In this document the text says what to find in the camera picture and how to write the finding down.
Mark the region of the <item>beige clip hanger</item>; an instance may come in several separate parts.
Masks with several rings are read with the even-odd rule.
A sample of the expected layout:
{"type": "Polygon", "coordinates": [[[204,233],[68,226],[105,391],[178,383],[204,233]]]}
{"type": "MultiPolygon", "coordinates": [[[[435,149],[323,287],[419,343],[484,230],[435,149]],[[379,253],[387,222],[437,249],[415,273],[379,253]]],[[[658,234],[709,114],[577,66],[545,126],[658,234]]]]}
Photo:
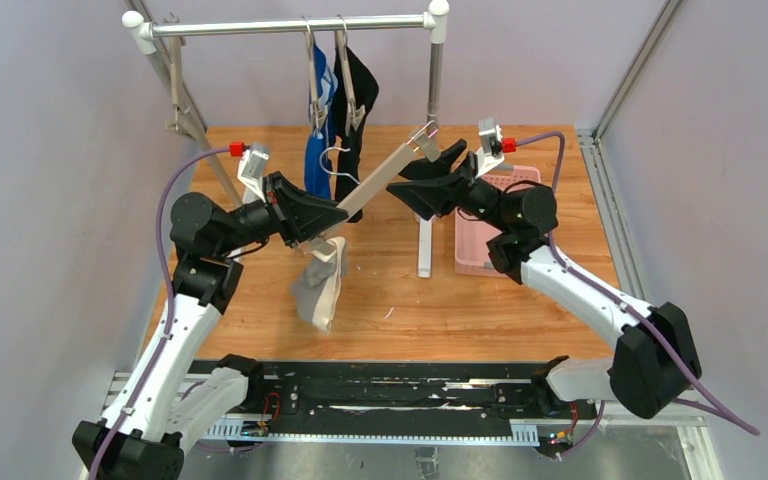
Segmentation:
{"type": "MultiPolygon", "coordinates": [[[[388,183],[397,176],[400,171],[411,161],[416,159],[416,154],[421,151],[422,154],[431,161],[437,160],[440,156],[440,150],[436,146],[433,137],[437,134],[439,128],[434,120],[430,120],[424,126],[416,129],[406,142],[399,145],[381,164],[362,182],[354,179],[357,186],[352,190],[337,206],[346,210],[349,219],[360,210],[379,192],[383,191],[388,183]]],[[[331,150],[343,151],[342,147],[332,146],[325,150],[326,155],[331,150]]],[[[347,173],[338,173],[337,171],[327,170],[330,176],[345,176],[350,178],[347,173]]],[[[326,244],[326,240],[334,236],[339,229],[348,222],[340,222],[326,230],[324,233],[315,236],[313,239],[298,244],[294,249],[318,250],[329,254],[332,247],[326,244]]]]}

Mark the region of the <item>grey white underwear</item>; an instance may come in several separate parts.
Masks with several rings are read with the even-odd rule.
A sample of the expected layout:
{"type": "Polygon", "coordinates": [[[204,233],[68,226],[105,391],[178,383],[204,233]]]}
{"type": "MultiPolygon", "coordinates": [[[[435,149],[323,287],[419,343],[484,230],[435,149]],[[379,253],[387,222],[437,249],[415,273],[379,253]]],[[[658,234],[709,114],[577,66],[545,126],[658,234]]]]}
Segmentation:
{"type": "Polygon", "coordinates": [[[293,283],[291,292],[298,318],[329,333],[348,260],[345,257],[347,243],[344,237],[333,237],[326,243],[332,247],[331,252],[325,254],[312,250],[310,263],[293,283]]]}

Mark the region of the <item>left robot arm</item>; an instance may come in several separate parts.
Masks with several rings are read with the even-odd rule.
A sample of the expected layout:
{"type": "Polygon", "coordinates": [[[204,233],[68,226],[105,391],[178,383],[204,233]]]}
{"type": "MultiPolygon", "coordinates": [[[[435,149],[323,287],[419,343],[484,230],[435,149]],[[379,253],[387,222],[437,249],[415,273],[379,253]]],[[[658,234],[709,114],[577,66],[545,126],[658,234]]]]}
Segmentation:
{"type": "Polygon", "coordinates": [[[227,211],[189,192],[170,210],[177,264],[163,273],[167,304],[125,387],[95,422],[82,421],[72,444],[91,479],[176,479],[186,455],[222,416],[265,397],[260,361],[228,355],[182,400],[176,398],[195,354],[237,290],[235,252],[279,235],[288,246],[347,220],[328,199],[281,173],[267,175],[265,197],[227,211]]]}

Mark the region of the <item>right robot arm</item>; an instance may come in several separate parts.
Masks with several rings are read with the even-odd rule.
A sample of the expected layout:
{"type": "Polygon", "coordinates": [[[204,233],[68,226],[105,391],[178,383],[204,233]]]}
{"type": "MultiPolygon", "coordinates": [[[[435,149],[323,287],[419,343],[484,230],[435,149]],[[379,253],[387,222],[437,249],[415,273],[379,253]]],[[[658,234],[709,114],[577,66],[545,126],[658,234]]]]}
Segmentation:
{"type": "Polygon", "coordinates": [[[558,225],[553,189],[521,180],[501,189],[478,174],[470,152],[458,168],[434,179],[391,183],[387,191],[423,219],[455,210],[497,230],[487,241],[493,268],[555,301],[612,349],[610,358],[559,356],[531,378],[549,415],[579,400],[616,401],[651,419],[701,376],[684,311],[626,294],[576,264],[553,240],[558,225]]]}

